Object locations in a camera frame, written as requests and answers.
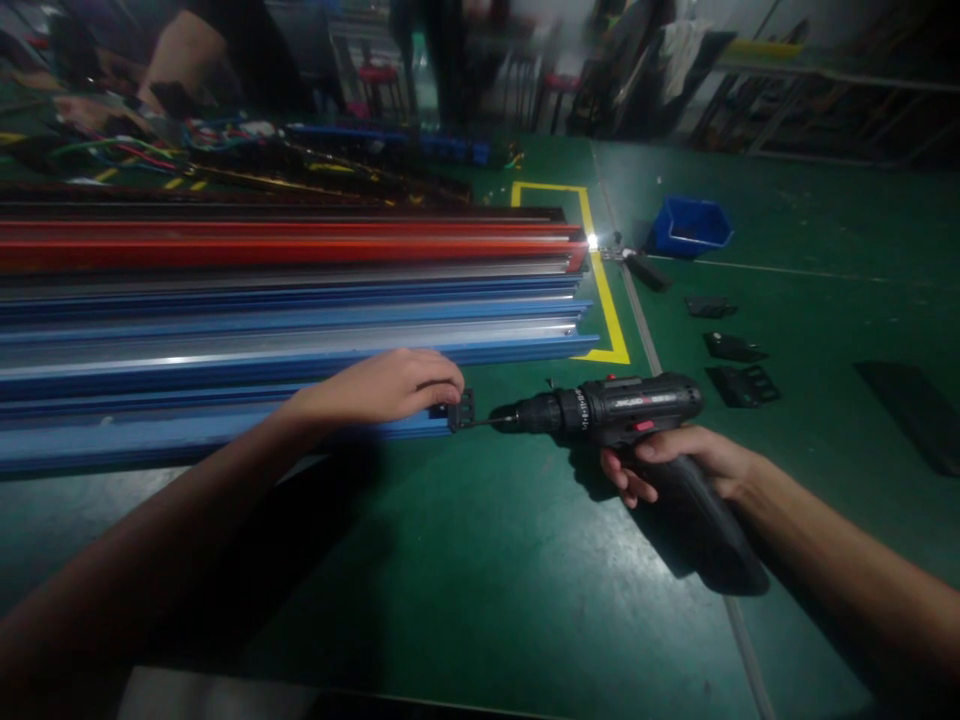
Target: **finger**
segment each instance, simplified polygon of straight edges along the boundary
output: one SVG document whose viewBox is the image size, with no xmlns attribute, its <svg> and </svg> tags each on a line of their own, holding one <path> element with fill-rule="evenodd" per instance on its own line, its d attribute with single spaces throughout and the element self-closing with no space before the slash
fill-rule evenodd
<svg viewBox="0 0 960 720">
<path fill-rule="evenodd" d="M 627 479 L 627 490 L 633 496 L 644 502 L 656 502 L 659 495 L 657 489 L 643 478 L 639 477 L 633 470 L 624 470 L 623 474 Z"/>
<path fill-rule="evenodd" d="M 623 500 L 623 504 L 626 505 L 631 510 L 636 509 L 637 507 L 637 496 L 634 495 L 629 490 L 620 491 L 620 499 Z"/>
<path fill-rule="evenodd" d="M 714 434 L 699 425 L 657 433 L 640 445 L 635 452 L 644 462 L 662 463 L 676 460 L 678 455 L 700 455 L 710 451 Z"/>
<path fill-rule="evenodd" d="M 600 469 L 619 489 L 627 489 L 627 476 L 620 469 L 620 458 L 610 448 L 601 448 L 600 450 Z"/>
<path fill-rule="evenodd" d="M 460 402 L 460 390 L 450 383 L 439 382 L 420 388 L 400 403 L 400 412 L 409 417 L 433 405 L 452 405 Z"/>
<path fill-rule="evenodd" d="M 443 355 L 438 354 L 436 357 L 430 357 L 429 359 L 420 356 L 413 364 L 412 372 L 412 380 L 418 387 L 426 383 L 437 382 L 450 383 L 456 387 L 459 392 L 463 392 L 464 387 L 466 387 L 466 382 L 463 379 L 463 373 L 460 372 L 460 368 L 457 367 L 456 363 L 447 360 Z"/>
</svg>

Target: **human arm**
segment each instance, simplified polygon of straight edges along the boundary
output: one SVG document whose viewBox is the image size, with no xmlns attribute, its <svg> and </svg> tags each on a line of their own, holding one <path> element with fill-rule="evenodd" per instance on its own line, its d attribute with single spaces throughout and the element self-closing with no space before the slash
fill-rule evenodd
<svg viewBox="0 0 960 720">
<path fill-rule="evenodd" d="M 226 56 L 223 35 L 195 13 L 181 10 L 160 33 L 137 97 L 163 114 L 163 105 L 150 90 L 153 83 L 178 82 L 196 98 L 204 81 Z"/>
<path fill-rule="evenodd" d="M 301 390 L 133 510 L 0 621 L 0 694 L 32 693 L 137 646 L 258 501 L 327 434 L 459 402 L 432 350 L 394 350 Z"/>
<path fill-rule="evenodd" d="M 784 564 L 848 627 L 960 683 L 960 593 L 857 528 L 770 462 L 706 428 L 659 433 L 645 462 L 690 455 Z M 616 455 L 601 466 L 628 507 L 656 491 Z"/>
</svg>

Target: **black plastic bracket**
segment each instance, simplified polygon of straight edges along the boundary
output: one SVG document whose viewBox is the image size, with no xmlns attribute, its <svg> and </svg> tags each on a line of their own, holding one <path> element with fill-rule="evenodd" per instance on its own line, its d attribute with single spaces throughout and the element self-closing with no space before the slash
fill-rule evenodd
<svg viewBox="0 0 960 720">
<path fill-rule="evenodd" d="M 708 318 L 710 320 L 719 320 L 727 315 L 733 315 L 740 308 L 731 305 L 726 298 L 691 296 L 685 297 L 687 303 L 687 312 L 693 317 Z"/>
<path fill-rule="evenodd" d="M 707 368 L 707 375 L 727 407 L 758 408 L 781 397 L 770 376 L 759 365 L 743 370 L 718 365 Z"/>
<path fill-rule="evenodd" d="M 470 424 L 476 419 L 473 406 L 473 388 L 465 388 L 460 393 L 460 402 L 456 405 L 447 405 L 447 426 L 450 432 L 454 433 L 465 424 Z"/>
<path fill-rule="evenodd" d="M 720 360 L 756 363 L 769 357 L 767 353 L 757 350 L 755 344 L 748 343 L 735 335 L 704 333 L 703 340 L 707 343 L 707 352 Z"/>
</svg>

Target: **green workbench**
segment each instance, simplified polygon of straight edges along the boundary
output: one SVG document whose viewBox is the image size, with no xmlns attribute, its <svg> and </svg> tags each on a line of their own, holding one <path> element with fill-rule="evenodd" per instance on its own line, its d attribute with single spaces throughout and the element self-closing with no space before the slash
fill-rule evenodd
<svg viewBox="0 0 960 720">
<path fill-rule="evenodd" d="M 614 229 L 633 239 L 665 194 L 687 194 L 723 204 L 736 235 L 703 262 L 657 261 L 676 281 L 668 293 L 637 287 L 655 358 L 608 263 L 581 290 L 597 301 L 581 329 L 601 334 L 600 361 L 466 368 L 478 410 L 547 378 L 647 375 L 653 360 L 701 381 L 705 424 L 960 583 L 960 484 L 927 468 L 851 366 L 918 364 L 960 405 L 950 244 L 960 184 L 566 138 L 523 144 L 518 170 L 461 171 L 478 199 L 562 205 L 604 240 Z M 690 294 L 727 295 L 740 312 L 690 318 Z M 782 400 L 723 407 L 700 337 L 718 327 L 762 343 Z M 177 472 L 0 482 L 0 611 Z M 695 575 L 677 577 L 638 524 L 648 526 L 614 498 L 594 450 L 548 437 L 478 428 L 353 448 L 281 485 L 142 659 L 577 718 L 750 718 L 758 707 L 873 717 L 856 656 L 789 578 L 725 603 Z"/>
</svg>

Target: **person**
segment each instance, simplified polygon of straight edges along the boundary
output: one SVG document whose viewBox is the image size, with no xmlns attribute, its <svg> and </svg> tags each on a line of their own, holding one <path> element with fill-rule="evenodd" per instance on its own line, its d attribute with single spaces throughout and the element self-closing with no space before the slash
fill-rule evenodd
<svg viewBox="0 0 960 720">
<path fill-rule="evenodd" d="M 270 488 L 329 433 L 457 403 L 463 389 L 460 369 L 440 353 L 400 349 L 297 392 L 134 509 L 0 621 L 0 705 L 54 702 L 51 688 L 69 685 L 79 669 L 127 657 Z M 960 683 L 956 590 L 857 529 L 770 460 L 705 428 L 660 433 L 636 453 L 648 463 L 694 457 L 841 620 Z M 601 467 L 628 508 L 657 501 L 611 451 L 601 452 Z"/>
<path fill-rule="evenodd" d="M 321 33 L 317 42 L 324 41 L 329 43 Z M 149 135 L 151 129 L 145 118 L 163 116 L 171 110 L 157 97 L 157 88 L 179 86 L 186 98 L 199 103 L 208 81 L 225 61 L 240 83 L 246 107 L 275 114 L 315 112 L 311 91 L 301 79 L 290 48 L 264 0 L 183 0 L 173 19 L 159 33 L 146 67 L 96 48 L 93 62 L 99 62 L 99 84 L 133 95 L 133 110 L 86 96 L 59 97 L 55 105 L 66 122 L 102 130 L 110 117 L 126 117 Z M 342 90 L 335 68 L 329 72 L 331 76 L 323 79 L 323 88 L 333 94 L 342 111 L 345 105 L 341 107 Z M 117 78 L 124 79 L 126 84 L 118 86 Z"/>
</svg>

